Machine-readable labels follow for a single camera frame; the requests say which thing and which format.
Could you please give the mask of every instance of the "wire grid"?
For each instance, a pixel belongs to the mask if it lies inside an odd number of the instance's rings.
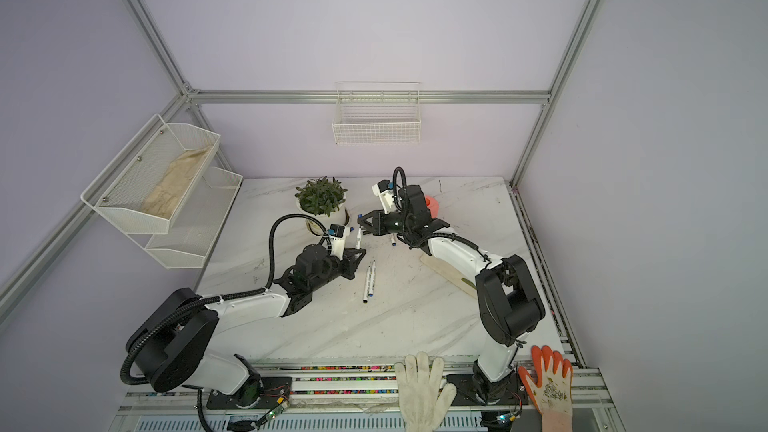
[[[203,267],[242,181],[238,174],[209,167],[172,229],[153,235],[147,253],[166,268]]]
[[[95,210],[124,234],[165,234],[174,224],[197,182],[216,155],[220,136],[191,124],[165,124],[159,128],[130,165],[107,189]],[[151,216],[141,211],[144,200],[162,180],[170,163],[185,150],[211,150],[203,159],[197,174],[170,218]]]
[[[333,120],[339,145],[418,143],[421,131],[418,96],[340,96]]]

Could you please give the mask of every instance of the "orange glove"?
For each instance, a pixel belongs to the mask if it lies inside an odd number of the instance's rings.
[[[525,367],[518,368],[520,380],[528,391],[528,398],[542,416],[554,412],[572,418],[574,412],[571,403],[571,381],[574,368],[570,360],[563,360],[560,352],[552,353],[548,345],[545,345],[543,350],[534,345],[531,348],[531,356],[536,367],[537,383],[533,382]]]

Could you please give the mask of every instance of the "marble surface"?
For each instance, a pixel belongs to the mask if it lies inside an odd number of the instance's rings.
[[[341,178],[348,188],[346,206],[351,226],[358,214],[380,208],[371,186],[381,178]],[[269,273],[267,238],[274,221],[297,212],[295,187],[304,178],[243,180],[216,249],[197,287],[198,294],[250,290],[266,282]],[[518,254],[542,285],[518,224],[506,184],[501,177],[408,178],[440,204],[439,217],[482,248],[509,256]],[[303,220],[289,219],[275,236],[276,276],[292,265],[302,248],[317,238]],[[347,243],[353,246],[351,239]],[[242,324],[215,335],[210,347],[225,354],[242,354],[262,363],[365,364],[392,363],[420,350],[447,361],[475,360],[487,334],[476,301],[419,261],[420,251],[408,250],[389,236],[365,235],[367,254],[354,280],[337,278],[314,293],[298,313]],[[376,288],[362,302],[366,269],[376,260]],[[550,314],[528,336],[518,360],[530,360],[530,347],[550,345],[562,351]]]

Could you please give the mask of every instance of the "white wall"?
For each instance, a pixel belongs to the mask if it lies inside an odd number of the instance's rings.
[[[206,104],[203,110],[238,173],[253,177],[409,176],[511,178],[540,106],[427,104],[419,144],[337,146],[336,106]]]
[[[174,91],[120,0],[0,0],[0,17],[4,282]],[[0,428],[106,430],[125,341],[195,276],[93,219],[0,334]]]
[[[628,430],[764,430],[766,0],[607,0],[522,194]]]
[[[199,89],[547,90],[584,0],[146,0]]]

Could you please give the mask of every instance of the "glove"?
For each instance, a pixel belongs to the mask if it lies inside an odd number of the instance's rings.
[[[544,430],[565,430],[561,427],[557,429],[546,427],[547,422],[567,425],[570,429],[574,414],[571,403],[571,381],[574,368],[571,362],[563,360],[560,352],[552,353],[552,349],[547,345],[543,350],[534,345],[531,348],[531,355],[536,367],[538,383],[533,382],[531,374],[525,367],[518,368],[518,375],[528,392],[528,398],[542,415]]]
[[[456,386],[447,384],[438,397],[445,365],[438,357],[429,372],[429,357],[419,352],[406,357],[406,364],[395,364],[400,413],[406,422],[406,432],[433,432],[446,418],[448,408],[456,397]]]

